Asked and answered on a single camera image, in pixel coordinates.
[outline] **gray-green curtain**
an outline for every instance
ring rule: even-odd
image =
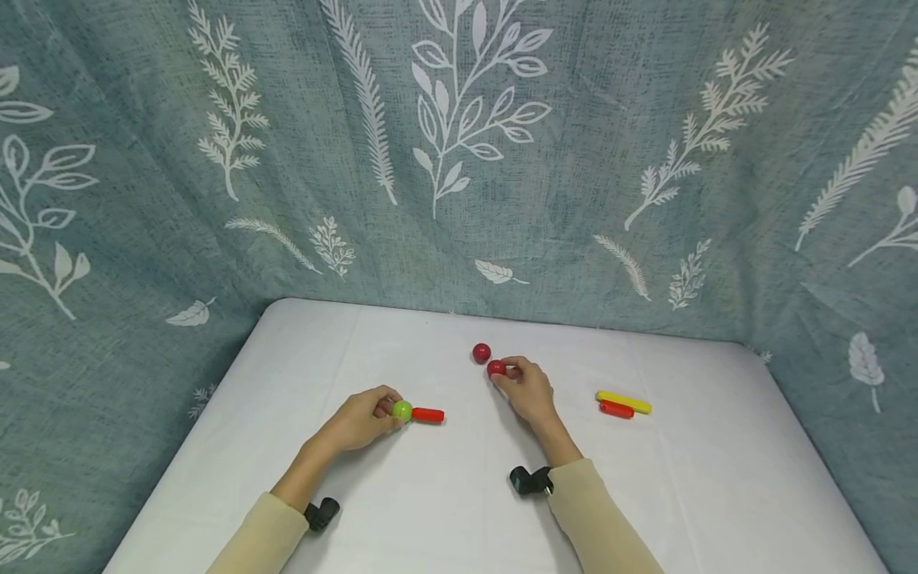
[[[0,0],[0,569],[99,571],[301,297],[744,343],[913,571],[916,34],[901,0]]]

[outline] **finger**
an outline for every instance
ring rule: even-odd
[[[523,375],[526,374],[526,371],[536,366],[524,356],[506,356],[500,360],[503,361],[505,365],[512,365],[512,366],[519,367],[520,370],[522,370]]]
[[[383,417],[382,419],[376,419],[373,421],[375,435],[382,436],[383,434],[391,433],[396,429],[400,429],[404,426],[405,422],[399,419],[398,417]]]
[[[369,390],[365,390],[364,393],[372,397],[374,402],[379,402],[382,399],[389,399],[392,401],[403,400],[401,395],[398,394],[398,391],[391,388],[389,385],[380,385],[376,388],[370,388]]]
[[[395,404],[389,399],[382,399],[376,403],[376,410],[382,411],[383,414],[392,414],[392,405]]]
[[[510,377],[504,377],[500,373],[491,375],[491,382],[497,385],[500,390],[504,391],[508,397],[512,397],[513,393],[519,389],[516,381]]]

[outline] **green ball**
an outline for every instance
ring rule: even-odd
[[[398,417],[404,422],[411,420],[411,403],[406,400],[400,400],[392,405],[392,416]]]

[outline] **sleeve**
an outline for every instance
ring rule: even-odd
[[[663,574],[612,501],[592,460],[553,468],[548,476],[554,484],[548,505],[574,545],[584,574]]]
[[[207,574],[278,574],[308,528],[305,516],[265,492]]]

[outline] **red stick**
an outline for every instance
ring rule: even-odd
[[[446,415],[436,409],[411,409],[411,418],[422,422],[443,422]]]
[[[599,410],[622,419],[631,419],[634,416],[634,409],[611,400],[601,400],[599,402]]]

